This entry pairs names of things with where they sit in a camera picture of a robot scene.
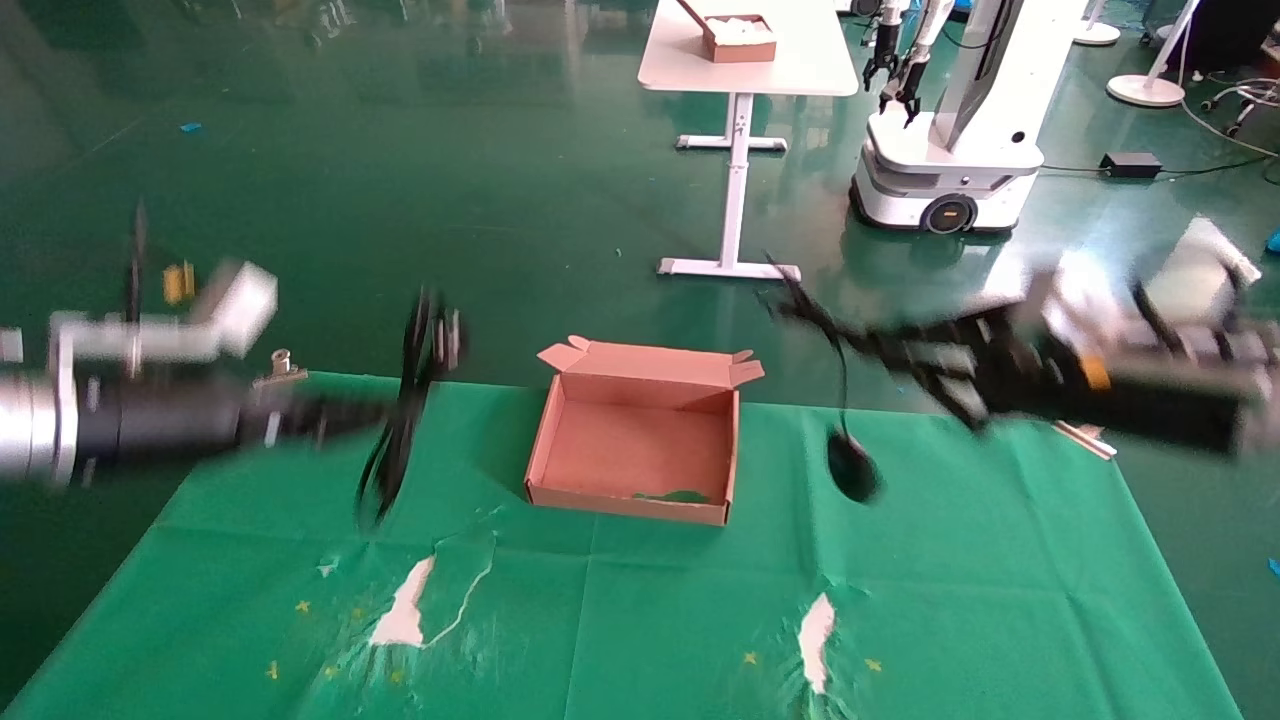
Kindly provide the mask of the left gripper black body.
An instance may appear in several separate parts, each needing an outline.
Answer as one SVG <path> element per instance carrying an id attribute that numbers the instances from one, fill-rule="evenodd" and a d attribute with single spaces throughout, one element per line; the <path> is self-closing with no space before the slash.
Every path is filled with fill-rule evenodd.
<path id="1" fill-rule="evenodd" d="M 262 443 L 301 397 L 242 386 L 84 386 L 77 393 L 76 465 L 209 457 Z"/>

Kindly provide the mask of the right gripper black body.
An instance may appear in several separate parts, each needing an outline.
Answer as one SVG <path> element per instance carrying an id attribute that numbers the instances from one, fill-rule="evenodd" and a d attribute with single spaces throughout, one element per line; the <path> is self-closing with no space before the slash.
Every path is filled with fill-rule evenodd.
<path id="1" fill-rule="evenodd" d="M 1057 340 L 986 355 L 992 414 L 1088 424 L 1219 455 L 1242 448 L 1242 402 L 1210 389 L 1123 377 Z"/>

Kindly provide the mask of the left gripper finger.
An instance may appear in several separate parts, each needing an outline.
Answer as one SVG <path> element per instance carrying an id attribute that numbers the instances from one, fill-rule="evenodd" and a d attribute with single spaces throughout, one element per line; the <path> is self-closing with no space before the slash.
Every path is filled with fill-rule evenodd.
<path id="1" fill-rule="evenodd" d="M 424 397 L 407 398 L 302 395 L 294 398 L 297 421 L 416 421 L 422 415 Z"/>
<path id="2" fill-rule="evenodd" d="M 294 420 L 294 438 L 311 448 L 360 438 L 365 438 L 371 448 L 389 448 L 402 445 L 404 437 L 412 437 L 419 425 L 419 418 L 302 418 Z"/>

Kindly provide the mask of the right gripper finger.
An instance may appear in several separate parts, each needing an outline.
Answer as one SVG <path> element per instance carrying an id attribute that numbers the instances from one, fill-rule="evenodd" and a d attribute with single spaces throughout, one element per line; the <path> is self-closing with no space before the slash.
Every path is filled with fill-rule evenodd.
<path id="1" fill-rule="evenodd" d="M 879 361 L 886 370 L 909 375 L 943 410 L 960 420 L 973 433 L 984 433 L 989 424 L 989 414 L 978 397 L 977 406 L 965 401 L 950 388 L 948 383 L 960 384 L 965 389 L 978 391 L 977 372 L 966 365 L 931 359 L 919 359 L 908 354 L 891 352 Z"/>
<path id="2" fill-rule="evenodd" d="M 849 350 L 893 373 L 973 373 L 975 352 L 989 342 L 982 325 L 993 320 L 993 309 L 925 324 L 858 327 L 832 316 L 805 291 L 792 290 L 774 302 L 774 318 L 815 331 L 840 360 Z"/>

